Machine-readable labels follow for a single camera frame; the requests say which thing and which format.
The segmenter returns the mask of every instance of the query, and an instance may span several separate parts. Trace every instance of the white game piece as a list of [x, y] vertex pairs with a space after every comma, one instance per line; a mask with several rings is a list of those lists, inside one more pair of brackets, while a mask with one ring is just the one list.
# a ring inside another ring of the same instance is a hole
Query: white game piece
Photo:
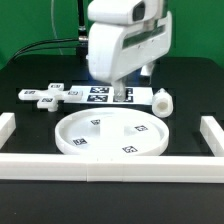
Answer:
[[57, 111], [58, 100], [80, 101], [82, 99], [82, 91], [63, 91], [63, 83], [50, 83], [48, 90], [25, 89], [19, 93], [21, 100], [39, 100], [37, 107], [40, 109], [48, 109], [49, 112]]
[[173, 100], [165, 89], [160, 89], [152, 97], [152, 111], [157, 117], [168, 117], [173, 112]]
[[0, 149], [16, 128], [14, 113], [3, 113], [0, 116]]
[[214, 156], [224, 156], [224, 131], [213, 116], [202, 116], [200, 132]]

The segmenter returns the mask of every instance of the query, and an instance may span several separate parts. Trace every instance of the green backdrop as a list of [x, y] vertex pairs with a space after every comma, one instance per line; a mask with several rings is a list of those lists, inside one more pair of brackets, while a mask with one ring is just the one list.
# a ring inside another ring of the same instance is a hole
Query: green backdrop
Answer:
[[[87, 8], [91, 0], [83, 1]], [[169, 55], [207, 57], [224, 67], [224, 0], [169, 0], [169, 9], [173, 14]], [[77, 21], [76, 0], [55, 0], [58, 38], [77, 37]], [[53, 38], [51, 0], [0, 1], [0, 68], [21, 47]]]

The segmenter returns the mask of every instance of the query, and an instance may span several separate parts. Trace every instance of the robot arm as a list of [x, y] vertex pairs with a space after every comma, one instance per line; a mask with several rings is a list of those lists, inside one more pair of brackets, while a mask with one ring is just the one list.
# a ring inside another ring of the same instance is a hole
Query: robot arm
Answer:
[[152, 63], [171, 45], [171, 13], [165, 0], [94, 0], [88, 17], [95, 21], [89, 34], [89, 70], [94, 79], [111, 83], [115, 99], [126, 98], [124, 78]]

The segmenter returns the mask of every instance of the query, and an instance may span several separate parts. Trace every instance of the white block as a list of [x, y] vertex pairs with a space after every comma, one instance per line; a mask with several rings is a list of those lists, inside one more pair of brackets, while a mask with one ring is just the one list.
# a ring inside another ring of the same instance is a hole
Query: white block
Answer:
[[215, 156], [224, 156], [224, 131], [213, 116], [202, 116], [200, 132]]
[[0, 116], [0, 149], [16, 128], [14, 113], [3, 113]]
[[86, 181], [87, 159], [80, 156], [0, 154], [0, 179]]

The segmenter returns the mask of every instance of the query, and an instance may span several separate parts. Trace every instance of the small white cylinder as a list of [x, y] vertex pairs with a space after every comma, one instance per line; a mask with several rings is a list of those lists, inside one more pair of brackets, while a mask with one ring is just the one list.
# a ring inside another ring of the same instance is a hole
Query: small white cylinder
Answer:
[[157, 117], [168, 117], [173, 112], [173, 100], [165, 89], [160, 89], [152, 98], [152, 111]]

